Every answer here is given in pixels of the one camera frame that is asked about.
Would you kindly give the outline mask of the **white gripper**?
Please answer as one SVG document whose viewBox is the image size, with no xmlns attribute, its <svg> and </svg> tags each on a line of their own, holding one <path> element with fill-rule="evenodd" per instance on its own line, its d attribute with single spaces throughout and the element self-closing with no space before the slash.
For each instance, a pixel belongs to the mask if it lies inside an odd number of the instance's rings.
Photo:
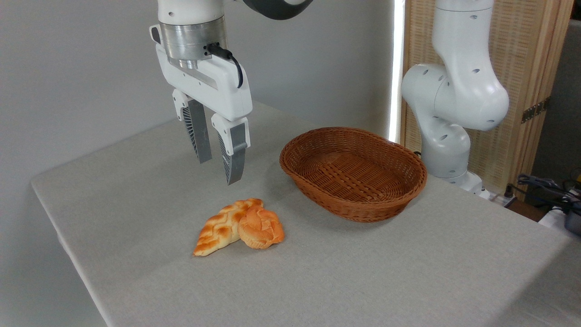
<svg viewBox="0 0 581 327">
<path fill-rule="evenodd" d="M 162 74 L 175 88 L 172 99 L 178 119 L 185 124 L 199 162 L 212 159 L 205 105 L 216 112 L 211 122 L 218 132 L 227 184 L 238 182 L 243 175 L 246 149 L 251 146 L 245 116 L 253 110 L 253 103 L 245 69 L 241 68 L 240 86 L 233 62 L 212 56 L 199 61 L 197 69 L 185 72 L 170 64 L 160 44 L 155 47 Z"/>
</svg>

